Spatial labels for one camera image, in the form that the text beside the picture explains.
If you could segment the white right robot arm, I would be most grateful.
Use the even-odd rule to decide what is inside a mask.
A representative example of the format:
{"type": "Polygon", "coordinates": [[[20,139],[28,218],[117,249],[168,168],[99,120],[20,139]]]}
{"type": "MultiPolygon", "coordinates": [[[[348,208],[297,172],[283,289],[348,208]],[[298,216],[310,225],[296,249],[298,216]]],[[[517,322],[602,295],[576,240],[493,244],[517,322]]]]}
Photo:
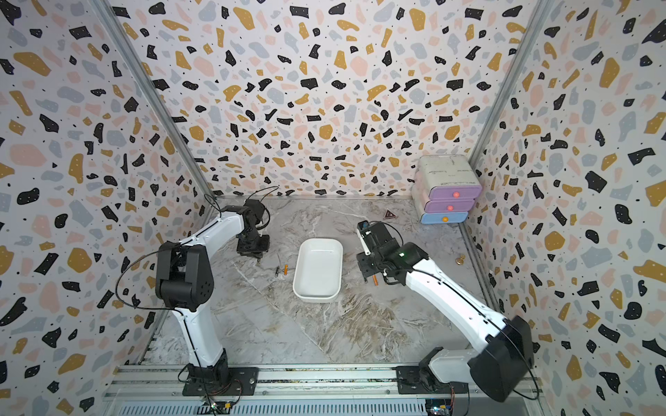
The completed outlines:
{"type": "Polygon", "coordinates": [[[388,247],[393,251],[376,248],[357,254],[362,275],[393,277],[422,296],[461,331],[473,350],[465,367],[456,367],[444,356],[423,360],[430,374],[441,383],[471,381],[497,402],[514,393],[525,376],[533,376],[532,332],[523,318],[508,319],[491,310],[447,276],[417,245],[397,247],[390,243],[388,247]]]}

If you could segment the white plastic storage box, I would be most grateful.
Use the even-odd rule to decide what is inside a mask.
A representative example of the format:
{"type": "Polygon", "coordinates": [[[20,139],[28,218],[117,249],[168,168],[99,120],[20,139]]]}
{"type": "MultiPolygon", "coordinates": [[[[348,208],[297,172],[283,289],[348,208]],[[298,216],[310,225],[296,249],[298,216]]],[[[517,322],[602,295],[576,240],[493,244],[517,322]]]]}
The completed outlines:
{"type": "Polygon", "coordinates": [[[343,245],[336,239],[307,239],[300,245],[293,292],[303,302],[331,303],[342,287],[343,245]]]}

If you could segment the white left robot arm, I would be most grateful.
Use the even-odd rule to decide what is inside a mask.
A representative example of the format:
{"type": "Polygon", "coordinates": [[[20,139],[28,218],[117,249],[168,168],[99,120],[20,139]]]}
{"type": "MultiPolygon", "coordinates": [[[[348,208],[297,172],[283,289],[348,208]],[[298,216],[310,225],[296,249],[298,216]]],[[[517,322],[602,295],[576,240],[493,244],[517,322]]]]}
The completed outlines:
{"type": "Polygon", "coordinates": [[[194,235],[178,243],[166,242],[159,250],[155,294],[173,311],[187,341],[185,396],[240,398],[255,392],[258,369],[229,367],[213,325],[211,258],[236,241],[240,256],[260,260],[270,248],[270,237],[260,233],[269,222],[265,205],[248,199],[242,206],[225,206],[194,235]]]}

